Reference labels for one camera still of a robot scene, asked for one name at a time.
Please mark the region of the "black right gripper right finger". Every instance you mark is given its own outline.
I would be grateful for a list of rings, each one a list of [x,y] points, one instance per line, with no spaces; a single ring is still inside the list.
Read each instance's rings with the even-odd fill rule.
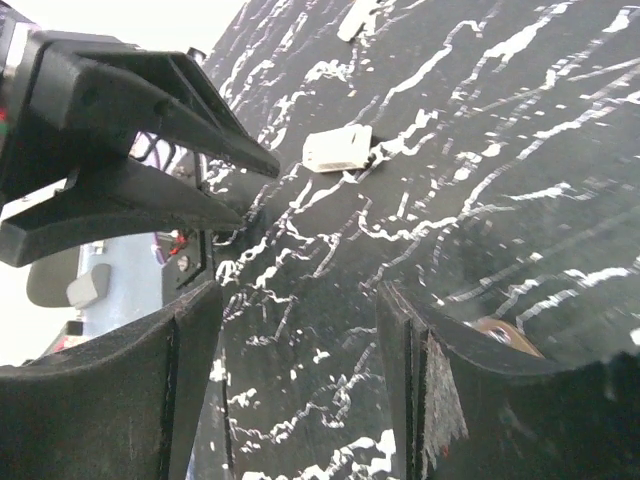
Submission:
[[[376,298],[404,479],[635,479],[639,354],[566,366],[384,282]]]

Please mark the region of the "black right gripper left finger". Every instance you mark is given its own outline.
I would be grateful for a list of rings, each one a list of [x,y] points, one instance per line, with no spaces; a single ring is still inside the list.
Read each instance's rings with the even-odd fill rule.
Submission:
[[[222,292],[208,281],[76,347],[1,369],[4,479],[183,479]]]

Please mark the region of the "white staple box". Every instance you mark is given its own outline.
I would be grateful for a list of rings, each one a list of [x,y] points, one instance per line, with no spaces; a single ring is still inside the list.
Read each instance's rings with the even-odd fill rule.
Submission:
[[[370,125],[353,124],[309,134],[302,147],[302,164],[315,173],[364,169],[372,133]]]

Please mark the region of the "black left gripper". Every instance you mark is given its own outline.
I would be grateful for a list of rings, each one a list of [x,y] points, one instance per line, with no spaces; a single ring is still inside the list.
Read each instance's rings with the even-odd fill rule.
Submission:
[[[279,175],[278,160],[243,127],[194,59],[126,47],[113,36],[42,30],[20,14],[6,16],[2,199],[18,200],[83,164],[127,156],[134,130]],[[96,240],[174,229],[229,231],[241,223],[221,201],[126,160],[81,174],[72,187],[5,219],[1,261],[22,267]]]

